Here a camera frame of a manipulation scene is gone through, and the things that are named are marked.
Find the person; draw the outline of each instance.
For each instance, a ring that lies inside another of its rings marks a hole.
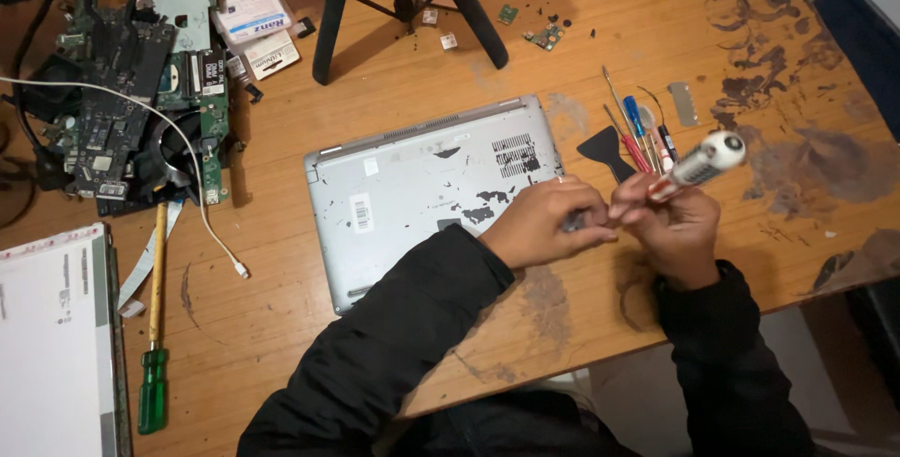
[[[403,397],[459,344],[514,280],[513,270],[616,239],[646,249],[659,277],[660,323],[688,407],[696,456],[804,456],[814,445],[788,401],[791,384],[759,335],[759,308],[737,267],[714,257],[719,207],[696,188],[645,200],[639,173],[609,207],[573,176],[523,189],[478,238],[452,225],[414,247],[300,359],[259,408],[239,456],[372,455]],[[584,227],[563,232],[572,212]],[[572,397],[516,389],[417,418],[391,455],[636,455]]]

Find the wi-fi card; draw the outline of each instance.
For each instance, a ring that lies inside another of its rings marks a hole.
[[[552,51],[565,35],[565,31],[553,23],[548,23],[541,33],[524,32],[522,38],[546,51]]]
[[[517,8],[512,8],[510,4],[506,4],[501,8],[501,13],[497,14],[497,20],[504,25],[512,25],[512,20],[516,19],[517,14]]]

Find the black pry tool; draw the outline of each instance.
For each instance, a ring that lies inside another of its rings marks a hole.
[[[622,160],[622,157],[619,155],[618,134],[613,127],[606,127],[600,130],[599,133],[582,142],[575,149],[585,158],[590,158],[594,162],[600,162],[601,164],[607,164],[609,169],[613,171],[615,181],[619,184],[622,184],[623,181],[637,172],[634,167]]]

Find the wooden desk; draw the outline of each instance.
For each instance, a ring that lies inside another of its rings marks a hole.
[[[659,96],[681,152],[716,128],[714,116],[747,136],[750,163],[706,190],[723,207],[717,253],[744,271],[764,311],[809,300],[814,282],[823,294],[900,269],[900,150],[809,0],[480,1],[491,16],[503,4],[520,8],[512,26],[496,25],[510,52],[500,71],[458,14],[442,12],[436,29],[406,36],[399,22],[349,1],[331,84],[311,79],[316,37],[308,37],[297,42],[304,61],[260,84],[261,103],[248,106],[238,94],[233,118],[247,151],[234,161],[233,197],[212,208],[210,221],[253,277],[237,276],[198,210],[186,209],[167,247],[169,425],[135,436],[136,455],[231,454],[265,397],[285,384],[335,319],[304,182],[305,152],[537,93],[566,169],[608,196],[615,182],[607,167],[575,151],[609,124],[603,104],[613,100],[602,64],[622,96],[647,101],[638,85]],[[322,0],[289,2],[318,22]],[[557,48],[545,52],[522,40],[524,30],[539,29],[552,14],[572,22]],[[456,34],[457,51],[442,51],[438,37],[446,32]],[[690,83],[701,127],[680,127],[666,92],[676,81]],[[0,115],[13,116],[9,107]],[[25,148],[18,135],[14,149]],[[93,201],[42,194],[2,232],[0,248],[94,220]],[[153,212],[107,221],[125,276],[146,244]],[[854,250],[851,260],[832,257]],[[828,279],[824,264],[843,269]],[[529,270],[427,375],[403,415],[662,343],[649,278],[627,237]],[[183,279],[187,290],[179,297]],[[193,321],[183,307],[187,295]],[[134,425],[146,317],[126,325]]]

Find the tripod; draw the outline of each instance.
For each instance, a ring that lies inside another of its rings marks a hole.
[[[412,18],[433,0],[425,0],[419,6],[416,6],[412,0],[394,0],[395,11],[390,11],[370,0],[356,1],[391,17],[396,17],[403,23],[410,23]],[[497,35],[497,31],[490,24],[490,19],[484,13],[481,4],[478,3],[478,0],[453,0],[453,2],[456,3],[456,7],[463,14],[466,23],[469,24],[475,33],[478,42],[484,47],[494,66],[502,69],[510,60],[510,56],[506,51],[506,47],[503,46],[501,37]],[[334,54],[335,41],[338,38],[338,29],[340,28],[341,17],[344,14],[345,3],[346,0],[325,0],[325,9],[322,13],[322,22],[319,27],[319,40],[316,43],[315,55],[312,57],[312,79],[322,85],[328,84],[331,57]]]

